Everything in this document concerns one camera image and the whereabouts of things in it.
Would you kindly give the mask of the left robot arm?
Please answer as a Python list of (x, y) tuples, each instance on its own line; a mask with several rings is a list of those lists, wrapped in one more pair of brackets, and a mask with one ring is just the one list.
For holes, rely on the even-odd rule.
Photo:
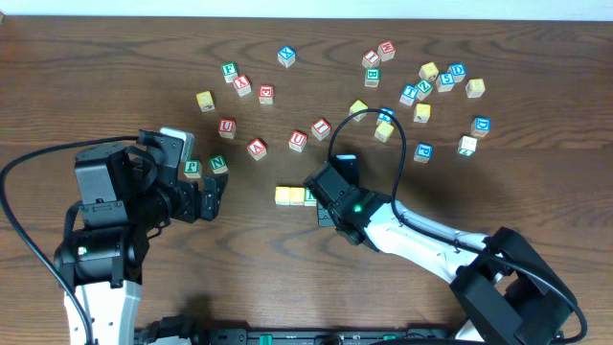
[(54, 261), (73, 344), (132, 344), (150, 239), (173, 220), (211, 221), (228, 183), (177, 178), (180, 150), (100, 145), (76, 156), (81, 200), (66, 217)]

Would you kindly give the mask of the yellow C block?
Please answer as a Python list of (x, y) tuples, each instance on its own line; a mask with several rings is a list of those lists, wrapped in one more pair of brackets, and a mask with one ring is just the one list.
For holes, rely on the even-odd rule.
[(290, 204), (290, 187), (279, 186), (275, 189), (275, 203), (277, 205), (289, 205)]

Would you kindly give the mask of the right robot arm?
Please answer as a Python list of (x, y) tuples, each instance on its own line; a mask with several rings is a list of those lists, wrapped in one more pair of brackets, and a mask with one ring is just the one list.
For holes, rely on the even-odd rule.
[(304, 182), (354, 245), (400, 256), (449, 284), (467, 321), (446, 344), (560, 344), (574, 295), (517, 232), (469, 233), (358, 188), (331, 164)]

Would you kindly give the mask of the yellow O block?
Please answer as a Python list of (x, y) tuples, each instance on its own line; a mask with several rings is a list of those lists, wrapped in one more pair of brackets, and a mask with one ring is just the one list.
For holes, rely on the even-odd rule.
[(304, 187), (290, 187), (289, 188), (289, 204), (290, 205), (303, 205), (305, 203), (305, 188)]

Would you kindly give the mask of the green R block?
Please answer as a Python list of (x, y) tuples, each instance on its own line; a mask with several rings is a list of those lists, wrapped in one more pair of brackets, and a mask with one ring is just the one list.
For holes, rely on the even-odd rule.
[(313, 195), (310, 189), (305, 188), (305, 197), (304, 197), (304, 205), (305, 206), (316, 206), (318, 203), (317, 199)]

